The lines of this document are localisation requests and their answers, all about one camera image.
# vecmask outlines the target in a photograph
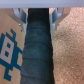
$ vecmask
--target black fabric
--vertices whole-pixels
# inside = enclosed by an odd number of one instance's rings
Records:
[[[49,9],[29,9],[20,84],[54,84]]]

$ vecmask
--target printed logo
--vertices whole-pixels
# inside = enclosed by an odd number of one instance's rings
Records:
[[[13,71],[13,67],[21,70],[21,66],[17,64],[18,53],[22,54],[22,50],[17,47],[17,42],[15,41],[16,33],[11,29],[13,37],[8,33],[4,35],[1,34],[0,38],[0,64],[5,66],[4,79],[11,81],[11,76],[8,75],[9,70]]]

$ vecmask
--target brown speckled surface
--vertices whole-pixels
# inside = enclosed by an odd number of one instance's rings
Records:
[[[72,8],[53,36],[55,84],[84,84],[84,8]]]

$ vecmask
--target floor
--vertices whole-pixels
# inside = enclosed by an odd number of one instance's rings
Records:
[[[72,8],[53,35],[55,84],[84,84],[84,8]]]

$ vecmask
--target white surface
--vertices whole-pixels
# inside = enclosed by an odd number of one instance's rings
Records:
[[[0,8],[84,7],[84,0],[0,0]]]

